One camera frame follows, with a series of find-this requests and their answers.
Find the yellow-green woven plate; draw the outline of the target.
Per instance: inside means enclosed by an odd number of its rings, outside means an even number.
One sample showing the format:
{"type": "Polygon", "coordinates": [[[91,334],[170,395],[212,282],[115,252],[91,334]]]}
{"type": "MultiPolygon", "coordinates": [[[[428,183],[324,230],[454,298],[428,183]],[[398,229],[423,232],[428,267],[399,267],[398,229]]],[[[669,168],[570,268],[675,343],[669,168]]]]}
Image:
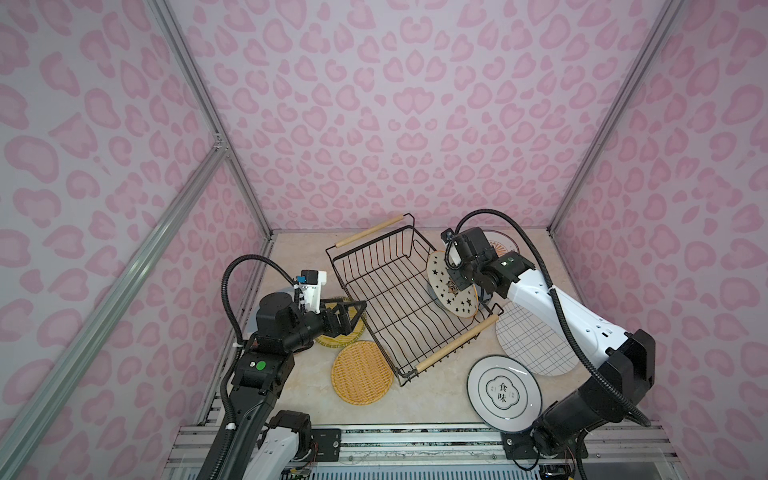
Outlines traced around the yellow-green woven plate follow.
{"type": "Polygon", "coordinates": [[[320,315],[326,320],[326,329],[315,339],[323,347],[343,348],[362,337],[365,331],[365,301],[348,298],[322,300],[320,315]]]}

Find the white star cartoon plate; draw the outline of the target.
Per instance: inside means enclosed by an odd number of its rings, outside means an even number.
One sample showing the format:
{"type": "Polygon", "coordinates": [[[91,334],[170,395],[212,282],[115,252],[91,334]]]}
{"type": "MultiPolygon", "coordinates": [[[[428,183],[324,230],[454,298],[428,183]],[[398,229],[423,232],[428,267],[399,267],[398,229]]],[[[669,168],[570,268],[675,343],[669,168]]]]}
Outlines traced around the white star cartoon plate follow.
{"type": "Polygon", "coordinates": [[[434,251],[429,255],[426,272],[436,300],[447,312],[462,319],[476,315],[479,307],[476,286],[470,284],[464,289],[459,288],[449,275],[444,251],[434,251]]]}

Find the orange woven plate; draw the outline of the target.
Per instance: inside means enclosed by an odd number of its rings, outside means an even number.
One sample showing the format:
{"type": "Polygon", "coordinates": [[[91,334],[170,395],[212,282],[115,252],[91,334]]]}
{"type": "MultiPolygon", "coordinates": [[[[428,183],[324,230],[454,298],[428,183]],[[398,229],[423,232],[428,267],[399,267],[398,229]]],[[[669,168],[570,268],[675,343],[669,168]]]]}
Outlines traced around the orange woven plate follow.
{"type": "Polygon", "coordinates": [[[357,341],[346,346],[331,369],[331,384],[345,402],[371,405],[389,391],[394,374],[373,341],[357,341]]]}

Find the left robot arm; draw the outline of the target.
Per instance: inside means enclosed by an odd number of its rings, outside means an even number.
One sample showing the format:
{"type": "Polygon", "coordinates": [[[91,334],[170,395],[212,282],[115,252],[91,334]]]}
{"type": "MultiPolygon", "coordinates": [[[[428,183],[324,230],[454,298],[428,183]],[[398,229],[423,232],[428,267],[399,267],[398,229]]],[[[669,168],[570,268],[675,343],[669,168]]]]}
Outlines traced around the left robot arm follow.
{"type": "Polygon", "coordinates": [[[320,336],[352,333],[365,301],[322,300],[318,312],[293,296],[265,296],[256,312],[257,331],[220,384],[225,419],[199,479],[279,479],[296,462],[311,462],[310,416],[275,408],[295,366],[295,354],[320,336]]]}

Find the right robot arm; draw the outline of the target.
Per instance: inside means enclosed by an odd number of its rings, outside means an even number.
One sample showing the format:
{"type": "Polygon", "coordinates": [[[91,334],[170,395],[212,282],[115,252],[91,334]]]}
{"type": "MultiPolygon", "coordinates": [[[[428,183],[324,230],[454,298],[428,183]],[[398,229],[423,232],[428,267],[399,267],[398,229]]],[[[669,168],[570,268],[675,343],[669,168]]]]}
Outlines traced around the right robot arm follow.
{"type": "Polygon", "coordinates": [[[629,332],[594,313],[557,287],[537,247],[522,239],[532,256],[496,253],[479,227],[446,229],[443,264],[460,291],[471,286],[496,294],[538,317],[568,345],[588,379],[532,421],[529,445],[552,457],[566,449],[581,453],[586,435],[609,423],[631,421],[648,427],[639,403],[654,385],[654,338],[629,332]]]}

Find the white plate orange sunburst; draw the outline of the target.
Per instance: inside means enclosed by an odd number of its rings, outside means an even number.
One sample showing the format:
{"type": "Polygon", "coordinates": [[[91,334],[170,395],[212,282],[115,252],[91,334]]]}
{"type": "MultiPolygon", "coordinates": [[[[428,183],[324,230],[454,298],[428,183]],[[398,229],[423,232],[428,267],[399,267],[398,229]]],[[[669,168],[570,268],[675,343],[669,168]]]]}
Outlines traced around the white plate orange sunburst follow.
{"type": "Polygon", "coordinates": [[[502,257],[510,252],[520,252],[516,241],[507,234],[495,230],[485,230],[484,234],[489,244],[494,248],[498,257],[502,257]]]}

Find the white grid pattern plate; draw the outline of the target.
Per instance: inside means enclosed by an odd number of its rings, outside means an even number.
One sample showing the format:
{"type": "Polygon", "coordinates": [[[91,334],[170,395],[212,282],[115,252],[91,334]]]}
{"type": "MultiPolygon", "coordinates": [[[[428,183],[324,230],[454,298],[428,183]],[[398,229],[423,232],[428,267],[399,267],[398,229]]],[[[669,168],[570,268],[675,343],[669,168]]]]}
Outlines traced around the white grid pattern plate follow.
{"type": "Polygon", "coordinates": [[[503,306],[495,333],[503,352],[533,374],[561,376],[579,365],[571,347],[558,333],[514,303],[503,306]]]}

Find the pastel abstract pattern plate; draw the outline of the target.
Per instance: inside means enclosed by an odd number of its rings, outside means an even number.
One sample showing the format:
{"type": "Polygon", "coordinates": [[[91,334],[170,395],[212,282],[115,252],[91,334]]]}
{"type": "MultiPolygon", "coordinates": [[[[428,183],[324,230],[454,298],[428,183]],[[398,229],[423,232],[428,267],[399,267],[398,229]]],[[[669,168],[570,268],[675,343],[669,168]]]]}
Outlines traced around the pastel abstract pattern plate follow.
{"type": "MultiPolygon", "coordinates": [[[[294,297],[294,289],[292,287],[280,289],[278,290],[278,293],[286,293],[291,297],[294,297]]],[[[260,303],[261,303],[261,300],[256,300],[254,302],[253,308],[245,324],[245,329],[244,329],[245,337],[250,337],[254,332],[258,330],[257,313],[260,309],[260,303]]]]}

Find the white plate black rim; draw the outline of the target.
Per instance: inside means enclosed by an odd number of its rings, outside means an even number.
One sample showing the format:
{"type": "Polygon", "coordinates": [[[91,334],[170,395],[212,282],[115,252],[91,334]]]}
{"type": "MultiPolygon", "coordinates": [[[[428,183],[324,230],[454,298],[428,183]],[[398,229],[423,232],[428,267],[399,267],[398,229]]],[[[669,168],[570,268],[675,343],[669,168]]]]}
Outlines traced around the white plate black rim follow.
{"type": "Polygon", "coordinates": [[[506,356],[479,359],[469,371],[466,388],[475,413],[501,432],[526,431],[542,413],[542,392],[533,374],[506,356]]]}

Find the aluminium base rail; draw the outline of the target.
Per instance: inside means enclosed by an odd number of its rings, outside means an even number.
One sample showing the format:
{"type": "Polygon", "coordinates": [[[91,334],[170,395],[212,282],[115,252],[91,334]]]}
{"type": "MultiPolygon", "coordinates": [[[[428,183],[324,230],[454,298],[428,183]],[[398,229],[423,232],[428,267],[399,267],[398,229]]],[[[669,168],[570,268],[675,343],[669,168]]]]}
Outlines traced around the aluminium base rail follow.
{"type": "Polygon", "coordinates": [[[583,457],[536,453],[482,423],[318,425],[310,451],[287,467],[299,479],[684,479],[682,460],[658,423],[590,433],[583,457]]]}

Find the aluminium frame strut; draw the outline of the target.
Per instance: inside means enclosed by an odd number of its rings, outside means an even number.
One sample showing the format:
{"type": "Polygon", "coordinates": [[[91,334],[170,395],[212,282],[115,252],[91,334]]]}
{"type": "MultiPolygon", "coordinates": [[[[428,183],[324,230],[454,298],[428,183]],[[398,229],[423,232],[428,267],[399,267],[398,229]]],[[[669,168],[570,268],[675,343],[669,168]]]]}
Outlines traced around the aluminium frame strut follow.
{"type": "Polygon", "coordinates": [[[83,328],[53,365],[35,394],[21,409],[1,442],[3,479],[19,476],[192,207],[225,161],[227,153],[228,148],[222,144],[212,147],[136,250],[121,275],[87,317],[83,328]]]}

